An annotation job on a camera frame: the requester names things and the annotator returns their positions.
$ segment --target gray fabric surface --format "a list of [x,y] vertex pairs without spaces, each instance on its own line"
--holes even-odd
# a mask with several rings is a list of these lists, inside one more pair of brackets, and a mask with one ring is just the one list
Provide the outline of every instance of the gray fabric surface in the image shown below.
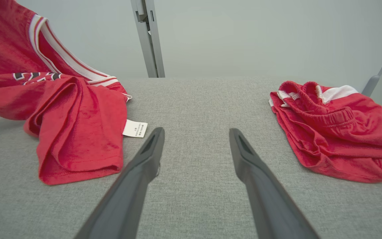
[[[322,238],[382,238],[382,183],[338,180],[299,164],[268,104],[269,92],[284,80],[121,80],[134,97],[128,118],[149,123],[148,132],[164,127],[166,135],[137,238],[257,237],[232,164],[231,127],[243,132]],[[38,141],[22,125],[0,118],[0,238],[72,238],[117,175],[44,185],[37,173]],[[144,140],[123,140],[125,164]]]

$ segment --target basketball jersey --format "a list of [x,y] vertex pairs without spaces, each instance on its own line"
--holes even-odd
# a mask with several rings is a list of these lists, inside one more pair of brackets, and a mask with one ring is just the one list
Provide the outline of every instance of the basketball jersey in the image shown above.
[[0,116],[26,120],[25,132],[39,137],[44,183],[120,172],[130,98],[116,77],[68,51],[48,19],[0,0]]

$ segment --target white tag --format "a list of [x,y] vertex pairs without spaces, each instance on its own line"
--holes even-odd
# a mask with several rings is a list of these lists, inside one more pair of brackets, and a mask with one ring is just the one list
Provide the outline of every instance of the white tag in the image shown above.
[[123,135],[135,138],[144,138],[147,126],[147,123],[126,120],[125,129],[123,129]]

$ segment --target care label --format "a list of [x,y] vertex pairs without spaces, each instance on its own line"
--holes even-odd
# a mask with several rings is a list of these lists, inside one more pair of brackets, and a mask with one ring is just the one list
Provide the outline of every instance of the care label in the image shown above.
[[147,123],[126,120],[125,129],[123,129],[123,135],[135,138],[144,138],[147,126]]

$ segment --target red jersey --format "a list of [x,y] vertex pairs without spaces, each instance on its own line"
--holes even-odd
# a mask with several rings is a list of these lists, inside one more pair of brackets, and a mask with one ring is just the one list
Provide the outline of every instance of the red jersey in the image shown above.
[[39,137],[39,178],[71,183],[118,173],[131,98],[115,77],[69,52],[48,20],[0,0],[0,116]]
[[382,181],[382,106],[351,86],[315,82],[287,81],[270,97],[303,166],[340,179]]

